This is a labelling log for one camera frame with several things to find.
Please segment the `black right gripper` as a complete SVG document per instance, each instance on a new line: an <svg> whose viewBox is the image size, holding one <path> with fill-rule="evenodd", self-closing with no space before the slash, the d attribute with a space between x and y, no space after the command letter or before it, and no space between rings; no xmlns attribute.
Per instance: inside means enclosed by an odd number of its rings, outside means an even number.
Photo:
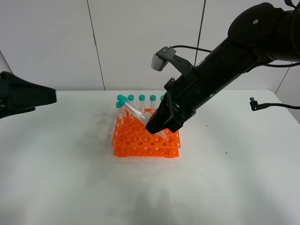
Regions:
<svg viewBox="0 0 300 225"><path fill-rule="evenodd" d="M212 91L194 70L171 78L164 88L167 92L146 125L151 134L165 129L175 133L212 97Z"/></svg>

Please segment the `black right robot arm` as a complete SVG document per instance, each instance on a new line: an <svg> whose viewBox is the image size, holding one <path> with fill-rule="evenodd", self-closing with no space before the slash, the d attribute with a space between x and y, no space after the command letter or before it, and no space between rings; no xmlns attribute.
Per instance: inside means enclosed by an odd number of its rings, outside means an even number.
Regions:
<svg viewBox="0 0 300 225"><path fill-rule="evenodd" d="M180 77L165 84L166 93L146 129L151 134L178 131L200 106L256 67L273 67L276 60L287 61L289 67L299 65L300 7L289 0L286 4L290 11L262 3L241 13L227 38L196 66L177 56L173 46L156 52L152 68L161 71L170 63Z"/></svg>

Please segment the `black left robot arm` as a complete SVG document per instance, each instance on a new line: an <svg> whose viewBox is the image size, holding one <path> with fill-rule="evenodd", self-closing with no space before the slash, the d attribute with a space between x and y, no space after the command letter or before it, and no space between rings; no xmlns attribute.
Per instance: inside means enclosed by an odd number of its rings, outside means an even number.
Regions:
<svg viewBox="0 0 300 225"><path fill-rule="evenodd" d="M10 72L0 73L0 117L32 112L57 102L56 90L25 81Z"/></svg>

